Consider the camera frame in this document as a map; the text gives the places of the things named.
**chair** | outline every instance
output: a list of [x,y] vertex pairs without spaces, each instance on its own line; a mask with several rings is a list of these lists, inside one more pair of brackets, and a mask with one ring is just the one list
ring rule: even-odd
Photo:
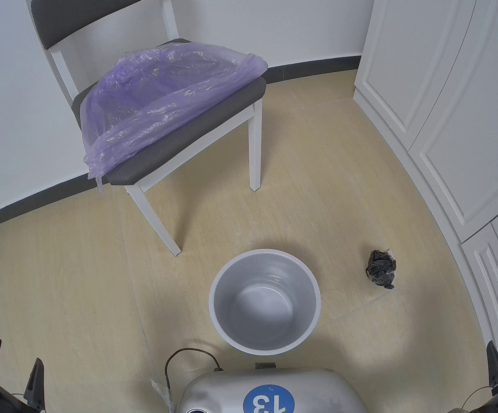
[[[49,50],[71,97],[80,126],[80,104],[93,85],[79,93],[60,49],[60,42],[79,29],[141,0],[32,0],[32,16],[42,46]],[[171,0],[160,0],[168,42],[178,38]],[[180,248],[165,229],[144,193],[214,141],[247,121],[249,127],[249,186],[260,187],[262,97],[266,82],[257,78],[183,127],[142,149],[107,175],[112,185],[122,185],[149,223],[176,256]]]

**chair leg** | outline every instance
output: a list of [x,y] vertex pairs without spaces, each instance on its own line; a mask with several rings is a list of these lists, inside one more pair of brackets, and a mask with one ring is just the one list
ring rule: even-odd
[[253,103],[254,116],[249,119],[249,186],[260,188],[260,152],[262,148],[262,99]]
[[157,217],[157,214],[149,204],[145,194],[140,188],[140,185],[135,183],[134,185],[125,185],[124,187],[130,197],[132,197],[132,200],[136,203],[136,205],[138,205],[138,208],[140,208],[142,214],[146,219],[148,219],[148,222],[152,225],[153,229],[156,230],[157,234],[159,234],[159,237],[161,237],[163,242],[165,242],[167,247],[171,250],[172,254],[174,256],[180,254],[180,248],[178,248],[178,245],[176,244],[174,239],[165,229],[159,217]]

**black baseboard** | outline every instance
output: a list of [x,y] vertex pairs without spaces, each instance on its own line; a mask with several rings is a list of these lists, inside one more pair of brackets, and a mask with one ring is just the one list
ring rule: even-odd
[[[292,65],[279,65],[270,67],[263,76],[268,84],[277,83],[288,79],[309,77],[322,73],[351,71],[358,68],[360,55],[351,57],[339,57],[336,59],[319,59]],[[58,200],[73,196],[83,191],[96,188],[94,179],[87,179],[86,175],[77,176],[69,181],[59,183],[32,196],[12,203],[0,209],[0,224],[14,217],[21,216],[29,211],[42,208]]]
[[322,73],[353,71],[360,65],[360,55],[339,57],[336,59],[318,59],[292,65],[270,67],[262,77],[268,84],[287,79],[309,77]]

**gray plastic bucket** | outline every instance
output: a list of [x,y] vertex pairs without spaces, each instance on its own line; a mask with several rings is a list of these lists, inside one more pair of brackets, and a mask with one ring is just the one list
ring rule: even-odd
[[248,354],[281,354],[314,330],[318,282],[298,258],[277,250],[244,252],[212,282],[211,319],[218,333]]

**wooden floor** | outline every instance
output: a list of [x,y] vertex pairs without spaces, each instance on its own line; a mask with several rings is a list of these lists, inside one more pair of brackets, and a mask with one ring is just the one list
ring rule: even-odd
[[[23,392],[40,357],[50,413],[165,412],[150,379],[164,381],[177,348],[208,349],[226,370],[263,361],[221,340],[208,294],[232,257],[275,248],[310,267],[323,302],[314,333],[273,357],[278,367],[335,369],[372,413],[460,407],[487,383],[478,321],[431,213],[352,100],[354,78],[268,85],[256,193],[245,124],[149,190],[182,248],[176,258],[123,188],[1,224],[0,382]],[[395,289],[366,277],[373,249],[397,259]],[[177,356],[174,399],[212,368],[207,357]]]

